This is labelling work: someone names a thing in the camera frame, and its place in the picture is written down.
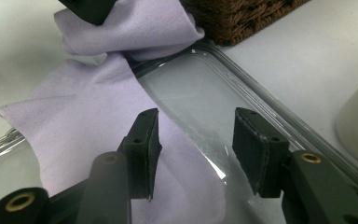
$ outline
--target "black object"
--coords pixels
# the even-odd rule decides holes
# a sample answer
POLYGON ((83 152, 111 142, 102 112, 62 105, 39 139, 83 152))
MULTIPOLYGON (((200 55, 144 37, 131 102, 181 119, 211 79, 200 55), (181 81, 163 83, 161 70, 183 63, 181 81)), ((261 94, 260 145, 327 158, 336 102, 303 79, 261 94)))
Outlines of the black object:
POLYGON ((117 0, 59 0, 80 19, 94 25, 106 20, 117 0))
POLYGON ((52 198, 40 188, 7 195, 0 224, 131 223, 131 199, 152 198, 160 151, 158 110, 146 110, 116 152, 94 160, 89 179, 52 198))
POLYGON ((358 193, 322 155, 289 151, 287 139, 254 111, 236 109, 233 149, 254 194, 279 197, 287 223, 358 224, 358 193))

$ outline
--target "lavender towel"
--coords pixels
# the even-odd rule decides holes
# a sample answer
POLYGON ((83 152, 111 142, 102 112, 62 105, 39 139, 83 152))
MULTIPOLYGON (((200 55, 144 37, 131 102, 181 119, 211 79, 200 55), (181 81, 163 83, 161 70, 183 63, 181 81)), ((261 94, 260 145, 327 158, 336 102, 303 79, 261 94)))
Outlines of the lavender towel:
POLYGON ((185 49, 204 36, 178 0, 120 0, 101 26, 64 10, 55 14, 70 54, 98 55, 128 51, 141 61, 160 58, 185 49))
MULTIPOLYGON (((92 160, 116 150, 136 116, 157 105, 123 57, 154 59, 203 36, 177 0, 118 1, 100 27, 68 10, 56 14, 71 53, 109 52, 101 65, 67 61, 49 74, 28 101, 0 108, 30 142, 50 195, 87 178, 92 160)), ((160 110, 154 200, 133 200, 133 223, 220 223, 224 185, 186 135, 160 110)))

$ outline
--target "clear plastic tray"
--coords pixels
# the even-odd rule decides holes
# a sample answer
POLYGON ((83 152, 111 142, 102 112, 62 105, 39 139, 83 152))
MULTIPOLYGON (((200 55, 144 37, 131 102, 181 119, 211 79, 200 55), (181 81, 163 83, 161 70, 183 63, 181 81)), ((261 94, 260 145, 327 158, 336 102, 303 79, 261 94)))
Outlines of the clear plastic tray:
MULTIPOLYGON (((281 200, 254 196, 232 151, 236 107, 264 116, 289 139, 291 150, 323 153, 358 188, 357 161, 341 156, 218 49, 199 43, 132 69, 227 185, 225 223, 284 223, 281 200)), ((0 198, 31 186, 41 186, 37 160, 21 134, 12 131, 0 139, 0 198)))

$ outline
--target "white countertop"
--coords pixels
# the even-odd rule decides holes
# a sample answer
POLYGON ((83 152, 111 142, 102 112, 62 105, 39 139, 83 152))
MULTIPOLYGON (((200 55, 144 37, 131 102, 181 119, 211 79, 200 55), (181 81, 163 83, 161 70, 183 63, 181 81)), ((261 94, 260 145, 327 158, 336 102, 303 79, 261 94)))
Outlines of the white countertop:
MULTIPOLYGON (((73 58, 52 18, 61 8, 58 1, 0 1, 0 106, 26 99, 43 76, 73 58)), ((341 148, 335 118, 358 89, 358 1, 312 0, 222 51, 341 148)), ((0 118, 0 136, 9 128, 0 118)))

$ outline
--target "brown basket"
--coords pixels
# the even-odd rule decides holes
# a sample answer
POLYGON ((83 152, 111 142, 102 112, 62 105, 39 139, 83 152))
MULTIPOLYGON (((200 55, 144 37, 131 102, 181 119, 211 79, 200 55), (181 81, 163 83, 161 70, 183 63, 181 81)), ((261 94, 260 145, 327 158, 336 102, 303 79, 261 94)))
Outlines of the brown basket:
POLYGON ((182 0, 215 44, 233 46, 309 0, 182 0))

